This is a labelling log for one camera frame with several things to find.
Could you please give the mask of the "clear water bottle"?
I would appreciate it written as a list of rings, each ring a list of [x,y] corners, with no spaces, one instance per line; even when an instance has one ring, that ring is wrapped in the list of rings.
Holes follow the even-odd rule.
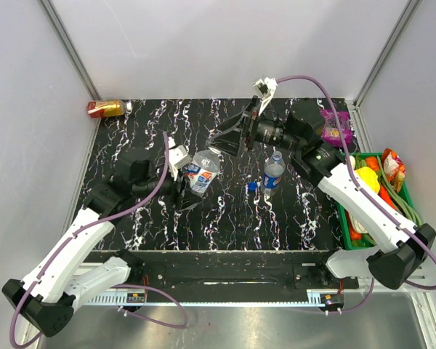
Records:
[[[190,190],[197,196],[203,197],[213,179],[220,172],[219,155],[215,148],[208,148],[197,152],[192,161],[183,168],[188,177]]]

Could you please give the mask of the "blue bottle cap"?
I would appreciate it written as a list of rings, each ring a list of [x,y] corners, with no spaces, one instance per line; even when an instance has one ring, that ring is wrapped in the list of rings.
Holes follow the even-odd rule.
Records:
[[[252,192],[256,192],[259,188],[259,184],[257,182],[250,182],[248,184],[248,190]]]

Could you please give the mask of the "Pepsi plastic bottle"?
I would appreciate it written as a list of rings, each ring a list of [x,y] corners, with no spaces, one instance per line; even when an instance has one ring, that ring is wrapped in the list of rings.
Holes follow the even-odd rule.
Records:
[[[283,154],[280,151],[275,151],[265,162],[262,181],[262,192],[265,196],[271,197],[276,192],[285,170],[286,164],[283,160]]]

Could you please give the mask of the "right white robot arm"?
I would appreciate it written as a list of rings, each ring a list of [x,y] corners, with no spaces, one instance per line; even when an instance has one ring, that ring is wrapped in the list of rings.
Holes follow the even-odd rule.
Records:
[[[251,150],[255,143],[289,151],[295,171],[353,215],[376,243],[333,252],[315,271],[318,283],[331,288],[346,277],[371,277],[389,289],[408,283],[426,260],[435,230],[396,212],[322,139],[325,119],[316,103],[300,100],[284,121],[261,113],[260,105],[260,99],[252,97],[240,113],[219,125],[207,145],[230,156],[237,156],[241,148]]]

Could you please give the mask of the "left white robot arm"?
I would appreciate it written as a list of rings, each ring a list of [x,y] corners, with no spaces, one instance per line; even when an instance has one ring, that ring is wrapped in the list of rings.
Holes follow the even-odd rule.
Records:
[[[2,293],[14,308],[9,338],[14,348],[19,317],[33,325],[39,334],[53,337],[67,326],[73,314],[90,300],[109,289],[127,289],[126,299],[117,306],[132,314],[148,293],[172,296],[149,284],[150,266],[127,249],[114,252],[103,264],[75,276],[94,246],[113,231],[125,216],[152,198],[168,196],[174,205],[185,205],[185,179],[182,168],[191,161],[183,146],[165,150],[160,175],[152,170],[147,151],[129,149],[122,153],[111,177],[91,189],[76,218],[49,254],[24,278],[10,279]]]

